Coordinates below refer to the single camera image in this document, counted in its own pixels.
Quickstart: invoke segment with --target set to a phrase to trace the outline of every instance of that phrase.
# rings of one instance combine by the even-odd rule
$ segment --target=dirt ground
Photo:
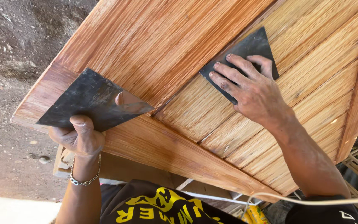
[[[97,0],[0,0],[0,197],[59,201],[57,144],[10,117]],[[39,162],[48,156],[47,164]]]

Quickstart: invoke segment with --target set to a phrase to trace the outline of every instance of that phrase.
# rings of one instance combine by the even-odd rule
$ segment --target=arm
[[[238,85],[216,72],[209,74],[211,79],[237,99],[238,104],[234,105],[236,111],[261,124],[276,138],[291,176],[305,196],[343,195],[350,198],[341,173],[284,102],[272,77],[272,61],[260,55],[248,56],[245,60],[228,54],[226,59],[248,77],[236,69],[216,63],[214,69]],[[261,65],[261,73],[251,62]]]
[[[93,122],[87,116],[75,115],[70,121],[75,130],[51,127],[49,136],[75,153],[74,179],[89,181],[99,170],[99,153],[104,146],[105,137],[93,130]],[[101,206],[98,177],[88,186],[76,186],[69,181],[56,223],[99,223]]]

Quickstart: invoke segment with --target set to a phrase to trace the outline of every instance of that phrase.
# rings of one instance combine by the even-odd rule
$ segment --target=sandpaper
[[[115,103],[122,93],[123,104]],[[92,69],[85,69],[36,124],[73,128],[70,117],[89,116],[96,131],[106,131],[154,107],[124,90]]]
[[[254,33],[248,35],[245,39],[235,44],[231,48],[227,49],[225,52],[222,52],[219,56],[212,59],[208,64],[206,64],[199,71],[207,80],[210,82],[217,90],[219,90],[231,103],[237,104],[237,100],[228,94],[226,91],[221,89],[217,84],[215,84],[209,77],[209,73],[214,71],[214,64],[220,62],[222,64],[228,65],[232,68],[237,69],[241,74],[247,76],[241,69],[238,69],[235,65],[231,64],[226,60],[226,55],[236,54],[242,58],[246,58],[249,55],[261,55],[265,58],[268,58],[273,61],[273,79],[276,80],[279,78],[275,60],[273,58],[272,50],[270,49],[269,40],[267,39],[265,27],[261,27]],[[261,66],[253,63],[254,67],[261,72]]]

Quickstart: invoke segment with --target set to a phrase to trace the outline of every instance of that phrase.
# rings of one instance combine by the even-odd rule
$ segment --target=dirty hand
[[[50,127],[49,136],[76,157],[93,158],[99,155],[105,144],[105,136],[93,129],[92,120],[85,115],[74,115],[70,118],[75,130]]]
[[[277,128],[286,120],[294,116],[294,112],[283,100],[280,90],[272,76],[272,61],[260,55],[248,56],[247,59],[234,54],[228,54],[226,60],[245,72],[242,75],[222,63],[215,63],[214,69],[233,84],[216,72],[209,76],[219,87],[232,95],[238,101],[234,109],[266,129]],[[261,65],[259,73],[252,63]]]

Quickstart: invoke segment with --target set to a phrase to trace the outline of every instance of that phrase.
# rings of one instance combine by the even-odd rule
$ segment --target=wrist
[[[300,125],[291,107],[286,108],[281,114],[270,121],[265,128],[272,134],[283,134],[294,131],[294,127]]]
[[[83,155],[76,154],[73,164],[73,178],[84,182],[91,180],[99,171],[99,154]]]

